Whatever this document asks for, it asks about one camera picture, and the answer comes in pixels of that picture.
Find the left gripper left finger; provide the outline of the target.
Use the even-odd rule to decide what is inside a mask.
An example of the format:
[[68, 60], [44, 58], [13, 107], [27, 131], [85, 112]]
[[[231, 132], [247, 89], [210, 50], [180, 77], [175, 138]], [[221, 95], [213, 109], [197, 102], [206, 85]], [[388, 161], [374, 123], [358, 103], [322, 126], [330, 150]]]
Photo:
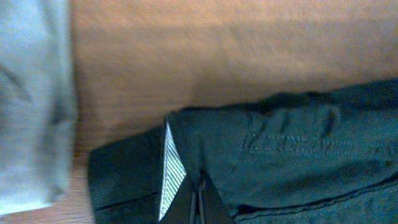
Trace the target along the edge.
[[169, 209], [158, 224], [195, 224], [197, 194], [186, 176]]

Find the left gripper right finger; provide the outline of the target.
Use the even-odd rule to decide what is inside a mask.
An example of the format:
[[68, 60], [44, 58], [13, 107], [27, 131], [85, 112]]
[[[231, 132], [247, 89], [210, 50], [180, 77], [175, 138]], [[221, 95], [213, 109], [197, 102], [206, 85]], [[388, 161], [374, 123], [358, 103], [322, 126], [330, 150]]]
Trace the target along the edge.
[[198, 186], [199, 221], [201, 224], [236, 224], [225, 207], [211, 177], [201, 172]]

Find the black shorts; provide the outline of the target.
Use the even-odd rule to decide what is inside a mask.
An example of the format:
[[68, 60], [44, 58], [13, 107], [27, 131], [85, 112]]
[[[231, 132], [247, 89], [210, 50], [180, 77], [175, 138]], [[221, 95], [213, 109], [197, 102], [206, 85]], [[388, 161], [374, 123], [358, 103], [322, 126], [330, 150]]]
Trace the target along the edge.
[[187, 108], [91, 152], [96, 223], [158, 223], [184, 178], [236, 223], [396, 223], [397, 80]]

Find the folded khaki shorts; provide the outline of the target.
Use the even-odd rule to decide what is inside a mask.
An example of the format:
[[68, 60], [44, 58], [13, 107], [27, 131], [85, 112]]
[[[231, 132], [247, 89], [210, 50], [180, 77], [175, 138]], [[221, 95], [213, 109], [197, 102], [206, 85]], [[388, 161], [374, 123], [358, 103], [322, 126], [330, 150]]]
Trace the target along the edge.
[[65, 194], [77, 116], [69, 1], [1, 0], [1, 215]]

